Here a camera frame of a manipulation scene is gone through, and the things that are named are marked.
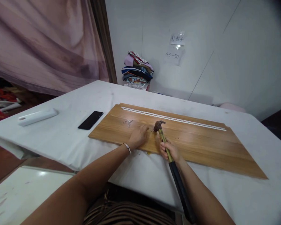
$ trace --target paper sign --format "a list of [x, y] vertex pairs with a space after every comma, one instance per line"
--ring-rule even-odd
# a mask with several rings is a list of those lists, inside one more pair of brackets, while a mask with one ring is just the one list
[[184, 31], [173, 33], [171, 36], [170, 44], [185, 45], [184, 38], [185, 38]]
[[182, 49], [175, 49], [173, 47], [169, 47], [164, 54], [166, 63], [180, 66], [180, 61], [182, 59], [183, 53], [184, 51]]

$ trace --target black rubber grip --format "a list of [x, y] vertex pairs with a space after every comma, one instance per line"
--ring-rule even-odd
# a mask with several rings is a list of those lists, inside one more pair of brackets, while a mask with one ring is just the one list
[[184, 188], [183, 182], [181, 180], [178, 168], [175, 164], [175, 162], [170, 162], [169, 163], [175, 184], [176, 184], [176, 188], [178, 190], [178, 194], [182, 203], [182, 207], [183, 207], [183, 211], [185, 214], [186, 219], [191, 223], [194, 224], [196, 223], [196, 215], [193, 211], [192, 206], [190, 205], [190, 201], [188, 200], [187, 194], [186, 194], [186, 190]]

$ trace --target wood grain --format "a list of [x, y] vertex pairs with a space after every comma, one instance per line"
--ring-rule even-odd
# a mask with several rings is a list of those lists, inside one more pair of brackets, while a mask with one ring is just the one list
[[[168, 119], [160, 119], [126, 111], [123, 110], [122, 107], [223, 127], [226, 131]], [[122, 124], [126, 119], [130, 121], [133, 120], [130, 124], [130, 128], [128, 128], [127, 123]], [[121, 103], [120, 105], [115, 105], [110, 110], [104, 119], [89, 134], [89, 137], [110, 143], [122, 144], [129, 140], [131, 132], [134, 129], [142, 124], [147, 124], [150, 128], [148, 130], [147, 141], [138, 149], [159, 154], [159, 134], [158, 132], [153, 132], [154, 124], [158, 120], [166, 122], [166, 124], [162, 125], [163, 132], [167, 138], [175, 142], [185, 160], [251, 177], [267, 179], [267, 176], [263, 173], [231, 128], [223, 123]]]

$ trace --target striped shirt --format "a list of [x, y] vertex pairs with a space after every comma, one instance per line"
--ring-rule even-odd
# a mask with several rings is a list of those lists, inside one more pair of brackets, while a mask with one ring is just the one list
[[165, 213], [132, 202], [108, 201], [87, 212], [83, 225], [166, 224], [175, 222]]

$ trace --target bracelet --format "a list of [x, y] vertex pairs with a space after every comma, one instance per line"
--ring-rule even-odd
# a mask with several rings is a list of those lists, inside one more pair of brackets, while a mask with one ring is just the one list
[[129, 155], [130, 155], [131, 154], [130, 147], [126, 143], [123, 143], [123, 144], [126, 145], [127, 149], [129, 150]]

